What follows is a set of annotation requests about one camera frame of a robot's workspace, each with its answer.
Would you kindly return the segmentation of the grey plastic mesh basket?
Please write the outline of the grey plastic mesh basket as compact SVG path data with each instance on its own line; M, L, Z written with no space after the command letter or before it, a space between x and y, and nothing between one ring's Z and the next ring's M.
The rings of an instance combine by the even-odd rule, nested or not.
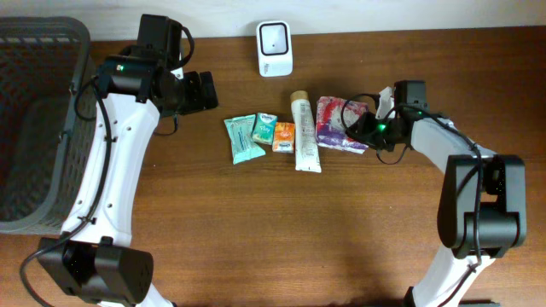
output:
M90 34L70 17L1 20L1 231L55 235L76 201L96 98Z

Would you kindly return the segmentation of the teal Kleenex tissue pack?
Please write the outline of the teal Kleenex tissue pack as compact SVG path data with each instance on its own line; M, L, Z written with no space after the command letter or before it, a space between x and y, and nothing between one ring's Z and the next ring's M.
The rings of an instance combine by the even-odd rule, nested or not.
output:
M252 139L255 142L271 145L274 138L277 116L268 113L257 113Z

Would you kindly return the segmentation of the white barcode scanner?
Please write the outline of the white barcode scanner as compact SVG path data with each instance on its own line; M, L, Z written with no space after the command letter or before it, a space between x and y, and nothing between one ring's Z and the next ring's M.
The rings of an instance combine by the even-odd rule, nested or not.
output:
M256 26L258 70L264 78L293 72L291 29L286 21L267 20Z

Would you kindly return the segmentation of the mint toilet wipes pack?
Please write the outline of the mint toilet wipes pack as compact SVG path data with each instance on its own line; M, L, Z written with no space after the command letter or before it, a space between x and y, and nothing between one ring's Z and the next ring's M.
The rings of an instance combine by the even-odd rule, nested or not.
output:
M252 114L224 120L234 165L265 155L265 151L252 139L255 119L256 115Z

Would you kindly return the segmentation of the white tube with tan cap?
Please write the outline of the white tube with tan cap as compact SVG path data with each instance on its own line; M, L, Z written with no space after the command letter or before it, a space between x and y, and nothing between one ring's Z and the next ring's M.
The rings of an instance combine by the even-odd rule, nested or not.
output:
M294 91L290 100L295 123L295 170L321 173L316 126L308 93L304 90Z

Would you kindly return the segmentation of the orange Kleenex tissue pack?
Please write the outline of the orange Kleenex tissue pack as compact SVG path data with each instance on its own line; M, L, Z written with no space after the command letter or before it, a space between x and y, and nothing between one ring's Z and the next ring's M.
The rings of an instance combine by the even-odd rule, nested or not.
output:
M276 153L292 154L294 152L295 142L295 124L287 122L277 122L272 150Z

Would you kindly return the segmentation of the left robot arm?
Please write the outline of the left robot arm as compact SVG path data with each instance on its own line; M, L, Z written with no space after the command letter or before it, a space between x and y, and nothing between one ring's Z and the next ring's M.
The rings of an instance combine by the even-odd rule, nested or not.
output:
M218 106L212 74L112 55L90 84L97 114L83 181L60 237L42 238L35 258L66 295L87 304L170 306L153 285L152 254L130 247L133 203L160 119Z

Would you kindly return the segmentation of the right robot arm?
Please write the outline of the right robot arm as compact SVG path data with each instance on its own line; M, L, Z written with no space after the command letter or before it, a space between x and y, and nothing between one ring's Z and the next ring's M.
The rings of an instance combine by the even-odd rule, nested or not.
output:
M444 175L437 213L441 246L406 306L457 306L477 277L526 239L525 164L481 147L437 113L402 104L364 114L346 134L376 151L402 144Z

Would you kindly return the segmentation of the red purple tissue pack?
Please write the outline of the red purple tissue pack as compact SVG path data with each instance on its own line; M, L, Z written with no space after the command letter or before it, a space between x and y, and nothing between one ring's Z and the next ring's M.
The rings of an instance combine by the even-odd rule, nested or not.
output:
M350 102L345 109L346 100L334 96L321 96L317 101L316 139L320 147L363 154L368 146L354 141L346 134L346 126L353 125L368 111L365 102Z

